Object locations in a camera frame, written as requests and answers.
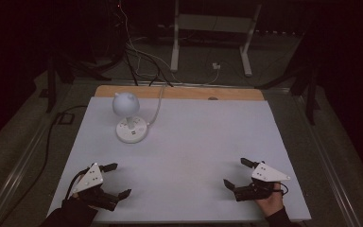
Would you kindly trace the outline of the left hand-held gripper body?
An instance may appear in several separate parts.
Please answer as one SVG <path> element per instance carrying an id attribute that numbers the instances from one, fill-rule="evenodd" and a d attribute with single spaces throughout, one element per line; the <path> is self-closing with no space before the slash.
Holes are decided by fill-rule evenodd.
<path id="1" fill-rule="evenodd" d="M 113 211 L 118 203 L 116 196 L 105 193 L 101 188 L 104 179 L 98 163 L 93 163 L 89 168 L 80 172 L 81 178 L 73 187 L 72 193 L 78 193 L 80 198 L 87 203 Z"/>

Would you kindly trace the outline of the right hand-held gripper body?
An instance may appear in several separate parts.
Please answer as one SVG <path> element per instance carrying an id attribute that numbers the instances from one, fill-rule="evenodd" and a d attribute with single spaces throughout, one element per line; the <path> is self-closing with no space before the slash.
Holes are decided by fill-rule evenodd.
<path id="1" fill-rule="evenodd" d="M 233 193 L 237 201 L 262 200 L 271 195 L 275 183 L 289 180 L 288 175 L 261 162 L 257 168 L 253 168 L 251 183 L 236 187 Z"/>

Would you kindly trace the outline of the person's left hand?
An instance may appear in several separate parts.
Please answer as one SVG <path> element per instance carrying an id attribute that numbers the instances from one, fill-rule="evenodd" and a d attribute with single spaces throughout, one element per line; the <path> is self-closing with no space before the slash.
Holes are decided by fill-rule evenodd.
<path id="1" fill-rule="evenodd" d="M 89 207 L 91 209 L 95 209 L 96 210 L 96 207 L 87 203 L 86 201 L 82 200 L 80 198 L 80 196 L 78 195 L 78 193 L 74 193 L 72 196 L 71 196 L 71 201 L 74 203 L 74 204 L 77 204 L 77 205 L 82 205 L 82 206 L 86 206 L 86 207 Z"/>

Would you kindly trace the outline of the person's right hand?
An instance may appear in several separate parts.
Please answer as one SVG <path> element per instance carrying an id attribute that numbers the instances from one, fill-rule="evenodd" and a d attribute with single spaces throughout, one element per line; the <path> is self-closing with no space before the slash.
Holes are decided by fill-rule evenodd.
<path id="1" fill-rule="evenodd" d="M 255 200 L 265 217 L 269 217 L 284 207 L 283 193 L 280 183 L 275 183 L 271 195 L 262 200 Z"/>

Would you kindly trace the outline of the white round-head desk lamp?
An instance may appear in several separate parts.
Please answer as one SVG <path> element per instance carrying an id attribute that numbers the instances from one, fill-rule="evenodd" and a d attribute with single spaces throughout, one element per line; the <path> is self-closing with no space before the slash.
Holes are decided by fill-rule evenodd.
<path id="1" fill-rule="evenodd" d="M 115 132 L 121 142 L 135 144 L 147 136 L 147 122 L 140 116 L 140 103 L 133 93 L 116 93 L 112 100 L 113 112 L 121 117 Z"/>

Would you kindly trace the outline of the white table mat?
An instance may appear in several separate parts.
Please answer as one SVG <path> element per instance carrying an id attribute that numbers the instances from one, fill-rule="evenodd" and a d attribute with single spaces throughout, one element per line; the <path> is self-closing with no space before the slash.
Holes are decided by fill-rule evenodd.
<path id="1" fill-rule="evenodd" d="M 266 101 L 143 98 L 140 116 L 155 121 L 137 144 L 115 133 L 119 116 L 112 99 L 90 100 L 50 207 L 60 207 L 69 183 L 93 163 L 117 163 L 102 188 L 117 194 L 130 189 L 114 211 L 101 210 L 100 223 L 258 221 L 252 201 L 236 201 L 223 180 L 237 186 L 251 181 L 240 158 L 267 165 L 290 177 L 284 197 L 293 220 L 311 215 L 283 140 Z"/>

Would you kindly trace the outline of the black square floor plate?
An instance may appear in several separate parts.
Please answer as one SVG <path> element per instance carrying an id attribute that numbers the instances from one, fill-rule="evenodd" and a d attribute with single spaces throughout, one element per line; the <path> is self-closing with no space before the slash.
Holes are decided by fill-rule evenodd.
<path id="1" fill-rule="evenodd" d="M 75 120 L 75 115 L 73 113 L 61 113 L 59 116 L 59 125 L 72 125 Z"/>

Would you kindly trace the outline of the black tripod stand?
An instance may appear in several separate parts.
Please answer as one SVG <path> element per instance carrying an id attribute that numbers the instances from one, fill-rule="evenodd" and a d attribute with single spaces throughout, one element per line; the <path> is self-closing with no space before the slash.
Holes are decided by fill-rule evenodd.
<path id="1" fill-rule="evenodd" d="M 56 77 L 59 77 L 64 83 L 72 83 L 75 79 L 75 76 L 72 74 L 70 69 L 71 66 L 75 66 L 78 70 L 85 73 L 90 78 L 102 81 L 110 80 L 75 60 L 63 50 L 57 47 L 51 47 L 48 51 L 47 58 L 47 89 L 45 92 L 48 98 L 46 109 L 48 113 L 52 112 L 57 102 Z"/>
<path id="2" fill-rule="evenodd" d="M 307 31 L 302 35 L 283 74 L 265 84 L 256 85 L 256 88 L 266 90 L 294 78 L 289 93 L 293 96 L 301 96 L 306 93 L 304 113 L 309 123 L 314 125 L 314 111 L 317 106 L 317 80 L 321 66 L 320 57 L 319 45 L 314 35 Z"/>

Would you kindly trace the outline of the white metal stand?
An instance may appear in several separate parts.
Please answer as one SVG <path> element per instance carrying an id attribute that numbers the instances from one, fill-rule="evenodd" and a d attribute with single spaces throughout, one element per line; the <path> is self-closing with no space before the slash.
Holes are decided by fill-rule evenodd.
<path id="1" fill-rule="evenodd" d="M 251 17 L 232 17 L 180 13 L 180 0 L 175 0 L 174 7 L 174 31 L 173 47 L 170 61 L 170 71 L 176 73 L 179 69 L 180 56 L 180 36 L 181 30 L 194 31 L 216 31 L 243 33 L 246 41 L 239 47 L 239 54 L 246 77 L 252 76 L 251 64 L 248 50 L 256 28 L 256 23 L 261 12 L 262 5 L 255 4 L 255 9 Z"/>

